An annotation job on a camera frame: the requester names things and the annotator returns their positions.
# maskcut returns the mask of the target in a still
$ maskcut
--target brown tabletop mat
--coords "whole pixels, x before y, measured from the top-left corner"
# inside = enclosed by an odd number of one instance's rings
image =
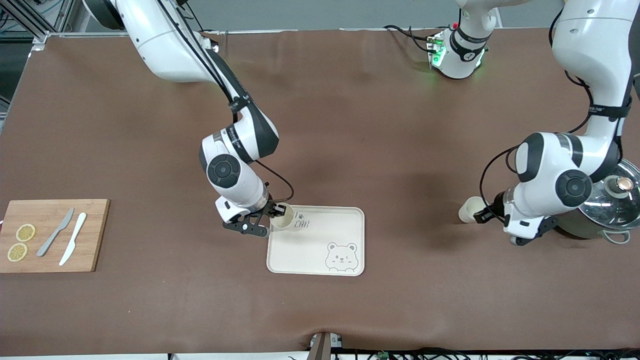
[[[384,31],[222,41],[280,132],[264,162],[295,185],[292,203],[366,214],[365,272],[272,274],[266,240],[222,228],[198,162],[201,139],[231,121],[217,86],[155,77],[128,38],[50,38],[0,136],[0,208],[111,208],[94,273],[0,275],[0,355],[299,350],[318,331],[346,347],[640,345],[638,233],[613,246],[553,232],[518,248],[498,222],[457,219],[494,154],[586,114],[547,30],[496,31],[462,81]],[[636,163],[638,114],[625,126]],[[274,196],[287,193],[256,169]],[[516,180],[498,162],[487,194]]]

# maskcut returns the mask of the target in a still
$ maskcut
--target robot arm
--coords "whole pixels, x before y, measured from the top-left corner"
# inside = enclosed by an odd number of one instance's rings
[[[486,43],[497,23],[497,8],[531,0],[456,0],[461,19],[428,40],[431,67],[452,79],[463,79],[480,66]]]
[[[516,151],[520,183],[476,214],[504,216],[504,231],[525,245],[553,228],[553,215],[580,206],[591,184],[606,178],[621,158],[621,134],[632,87],[629,30],[640,0],[569,0],[553,43],[556,60],[589,87],[585,135],[534,133]]]
[[[216,207],[225,227],[266,236],[265,227],[257,222],[251,224],[248,219],[256,213],[260,217],[280,216],[283,209],[269,201],[266,185],[248,164],[275,151],[278,131],[213,49],[211,41],[189,29],[173,0],[83,2],[101,24],[126,29],[142,60],[158,77],[220,86],[234,122],[202,140],[200,163],[211,186],[221,195]]]

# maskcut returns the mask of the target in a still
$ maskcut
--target stainless steel pot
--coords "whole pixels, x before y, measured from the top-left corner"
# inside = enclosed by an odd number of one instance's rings
[[[640,226],[640,170],[622,159],[610,176],[593,184],[587,201],[558,216],[558,226],[585,239],[628,243],[629,231]],[[621,240],[616,241],[614,236],[621,236]]]

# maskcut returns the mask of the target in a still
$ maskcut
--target knife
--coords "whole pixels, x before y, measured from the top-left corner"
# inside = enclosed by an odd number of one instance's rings
[[[84,224],[85,219],[86,219],[86,213],[80,213],[80,215],[78,215],[78,220],[76,221],[76,228],[74,229],[74,233],[71,235],[71,240],[69,240],[69,245],[67,245],[65,254],[62,255],[62,259],[60,259],[60,264],[58,264],[59,266],[64,265],[67,262],[67,260],[69,260],[69,257],[71,256],[71,254],[73,254],[74,250],[76,249],[76,238],[78,236],[78,233],[80,232],[80,228]]]
[[[44,256],[44,254],[47,253],[47,251],[49,250],[49,247],[53,243],[53,240],[55,240],[58,233],[64,230],[67,227],[67,225],[69,225],[69,222],[71,222],[71,217],[74,216],[74,210],[75,210],[74,208],[69,209],[69,212],[67,213],[65,218],[62,219],[62,222],[60,223],[60,225],[58,225],[58,228],[53,232],[53,234],[51,234],[49,239],[47,239],[47,241],[44,244],[42,244],[42,246],[38,249],[38,252],[36,253],[36,255],[39,258],[41,258],[42,256]]]

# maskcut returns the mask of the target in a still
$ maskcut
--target lemon slice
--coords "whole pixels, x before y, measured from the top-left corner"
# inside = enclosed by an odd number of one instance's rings
[[[33,239],[35,234],[36,234],[35,226],[31,224],[24,224],[20,226],[20,229],[18,229],[18,231],[15,232],[15,238],[18,239],[18,241],[25,242]]]
[[[28,248],[26,244],[13,244],[13,246],[9,249],[9,252],[7,252],[6,257],[9,259],[9,261],[14,263],[16,261],[24,259],[24,257],[27,256],[27,250]]]

